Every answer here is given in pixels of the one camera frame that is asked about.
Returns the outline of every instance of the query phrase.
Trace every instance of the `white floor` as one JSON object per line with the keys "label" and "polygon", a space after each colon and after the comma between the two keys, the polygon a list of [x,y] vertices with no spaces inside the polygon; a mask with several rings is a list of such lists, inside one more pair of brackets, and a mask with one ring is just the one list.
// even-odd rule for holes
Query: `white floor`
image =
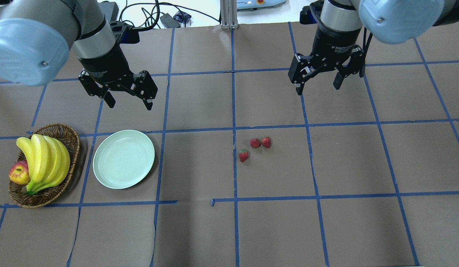
{"label": "white floor", "polygon": [[[299,20],[299,13],[302,7],[309,5],[315,0],[287,0],[287,3],[280,7],[270,7],[255,11],[240,11],[237,13],[239,24],[254,24],[254,23],[276,23],[276,22],[297,22]],[[119,11],[125,7],[126,0],[114,0],[119,6]],[[143,0],[128,0],[128,5],[134,3],[154,3],[154,1]],[[219,0],[168,0],[167,2],[189,7],[191,9],[199,10],[207,13],[216,19],[219,18]],[[153,5],[137,5],[129,7],[122,16],[123,20],[131,20],[135,25],[141,25],[145,21],[144,14],[141,8],[144,7],[150,11]],[[160,6],[160,11],[169,13],[171,16],[175,15],[177,9],[172,6]],[[192,15],[191,23],[187,27],[202,27],[218,25],[218,22],[210,17],[201,15],[197,12],[186,10]]]}

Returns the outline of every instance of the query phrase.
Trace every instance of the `white plate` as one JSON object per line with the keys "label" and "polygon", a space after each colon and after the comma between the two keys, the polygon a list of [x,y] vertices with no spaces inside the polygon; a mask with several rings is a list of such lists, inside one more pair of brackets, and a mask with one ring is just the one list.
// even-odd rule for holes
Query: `white plate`
{"label": "white plate", "polygon": [[92,168],[97,180],[112,189],[140,182],[150,171],[155,149],[148,136],[135,130],[116,132],[97,148]]}

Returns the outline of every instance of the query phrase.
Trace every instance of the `red apple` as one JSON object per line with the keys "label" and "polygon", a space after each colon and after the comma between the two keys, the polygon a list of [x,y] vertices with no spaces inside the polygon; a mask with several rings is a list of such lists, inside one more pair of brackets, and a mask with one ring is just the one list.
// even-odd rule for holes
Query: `red apple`
{"label": "red apple", "polygon": [[15,163],[10,169],[9,177],[16,184],[27,185],[30,182],[28,162],[19,161]]}

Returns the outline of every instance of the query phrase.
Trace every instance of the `strawberry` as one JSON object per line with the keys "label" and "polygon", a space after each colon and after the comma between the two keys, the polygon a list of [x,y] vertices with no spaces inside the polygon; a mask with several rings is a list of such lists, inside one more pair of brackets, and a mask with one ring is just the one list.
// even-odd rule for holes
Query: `strawberry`
{"label": "strawberry", "polygon": [[251,145],[252,148],[260,147],[260,142],[259,142],[259,139],[257,139],[257,138],[251,139],[249,144]]}
{"label": "strawberry", "polygon": [[245,162],[249,158],[249,153],[246,150],[239,151],[239,160]]}
{"label": "strawberry", "polygon": [[270,139],[269,137],[267,137],[267,136],[264,137],[264,138],[260,141],[260,143],[261,143],[264,147],[266,147],[266,148],[270,148],[270,147],[272,146],[272,141],[271,141],[271,139]]}

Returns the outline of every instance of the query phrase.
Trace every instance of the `brown basket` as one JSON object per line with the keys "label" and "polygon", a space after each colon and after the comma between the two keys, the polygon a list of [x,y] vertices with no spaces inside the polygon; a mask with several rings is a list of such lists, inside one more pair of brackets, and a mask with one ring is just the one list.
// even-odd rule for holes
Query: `brown basket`
{"label": "brown basket", "polygon": [[[55,123],[41,127],[40,129],[36,130],[34,134],[35,133],[39,135],[53,137],[61,141],[63,145],[65,145],[66,149],[68,149],[71,162],[69,166],[68,175],[61,182],[61,184],[59,184],[58,186],[43,189],[33,196],[29,196],[28,194],[22,192],[22,189],[24,187],[23,185],[19,185],[10,181],[9,195],[12,198],[12,200],[22,208],[39,208],[56,200],[68,187],[68,184],[70,183],[71,178],[73,177],[73,173],[79,155],[79,136],[77,135],[76,131],[68,125]],[[23,151],[20,151],[19,157],[17,158],[17,162],[22,161],[23,159],[25,159],[25,156],[23,154]]]}

